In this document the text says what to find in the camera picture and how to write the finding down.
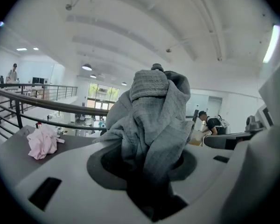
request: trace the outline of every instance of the table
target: table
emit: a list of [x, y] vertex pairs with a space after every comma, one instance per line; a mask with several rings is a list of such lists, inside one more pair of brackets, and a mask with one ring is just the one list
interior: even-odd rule
[[60, 138], [65, 140], [65, 143], [57, 143], [57, 151], [54, 154], [48, 154], [44, 159], [36, 160], [28, 156], [30, 146], [27, 135], [33, 133], [34, 130], [34, 127], [25, 126], [0, 145], [0, 175], [2, 178], [8, 178], [5, 181], [11, 187], [14, 187], [23, 178], [56, 155], [71, 149], [90, 145], [95, 139], [61, 134]]

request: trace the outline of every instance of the man wearing cap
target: man wearing cap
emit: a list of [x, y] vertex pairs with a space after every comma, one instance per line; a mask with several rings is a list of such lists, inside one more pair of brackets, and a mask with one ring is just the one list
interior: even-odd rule
[[15, 69], [17, 68], [17, 64], [15, 63], [13, 69], [7, 75], [7, 81], [16, 81], [18, 78], [17, 72]]

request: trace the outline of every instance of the ceiling light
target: ceiling light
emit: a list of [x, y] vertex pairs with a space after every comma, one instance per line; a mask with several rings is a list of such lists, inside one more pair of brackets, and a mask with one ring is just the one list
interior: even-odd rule
[[280, 36], [280, 26], [274, 25], [270, 45], [269, 48], [267, 49], [266, 56], [263, 59], [263, 63], [268, 63], [272, 58], [272, 55], [276, 49], [279, 40], [279, 36]]
[[83, 68], [84, 70], [92, 70], [92, 68], [91, 68], [91, 66], [90, 66], [89, 64], [84, 64], [84, 65], [82, 66], [82, 68]]

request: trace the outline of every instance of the man in black shirt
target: man in black shirt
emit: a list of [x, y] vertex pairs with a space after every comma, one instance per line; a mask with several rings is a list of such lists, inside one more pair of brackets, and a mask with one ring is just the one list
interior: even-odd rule
[[206, 122], [211, 135], [225, 134], [225, 129], [221, 127], [221, 122], [217, 118], [210, 118], [204, 111], [200, 111], [198, 117], [201, 121]]

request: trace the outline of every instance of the recessed light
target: recessed light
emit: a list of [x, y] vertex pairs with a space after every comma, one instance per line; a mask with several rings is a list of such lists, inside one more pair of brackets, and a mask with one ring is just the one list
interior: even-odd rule
[[279, 36], [280, 36], [280, 26], [274, 25], [270, 45], [269, 48], [267, 49], [266, 56], [263, 59], [263, 63], [268, 63], [272, 58], [272, 55], [276, 49], [279, 40]]
[[91, 66], [90, 66], [89, 64], [84, 64], [84, 65], [82, 66], [82, 68], [83, 68], [84, 70], [92, 70], [92, 68], [91, 68]]

